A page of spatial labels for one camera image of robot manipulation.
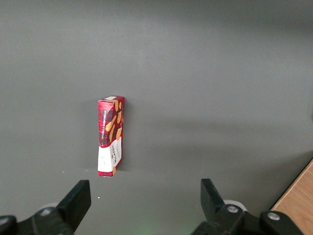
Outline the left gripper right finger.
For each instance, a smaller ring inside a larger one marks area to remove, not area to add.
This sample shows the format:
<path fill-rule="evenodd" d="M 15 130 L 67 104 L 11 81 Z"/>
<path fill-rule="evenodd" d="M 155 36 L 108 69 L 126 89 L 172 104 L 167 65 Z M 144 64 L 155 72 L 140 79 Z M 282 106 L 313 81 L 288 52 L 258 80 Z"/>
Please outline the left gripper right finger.
<path fill-rule="evenodd" d="M 201 235 L 301 235 L 302 231 L 282 212 L 263 211 L 251 215 L 235 204 L 223 201 L 210 179 L 201 179 L 201 206 L 206 221 Z"/>

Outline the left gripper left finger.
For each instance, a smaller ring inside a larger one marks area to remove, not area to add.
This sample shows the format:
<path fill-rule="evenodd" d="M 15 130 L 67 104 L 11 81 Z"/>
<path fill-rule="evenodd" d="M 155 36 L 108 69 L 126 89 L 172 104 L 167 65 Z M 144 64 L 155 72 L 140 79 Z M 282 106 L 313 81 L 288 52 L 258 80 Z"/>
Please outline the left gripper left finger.
<path fill-rule="evenodd" d="M 38 210 L 24 221 L 0 217 L 2 235 L 73 235 L 91 206 L 90 183 L 80 180 L 55 207 Z"/>

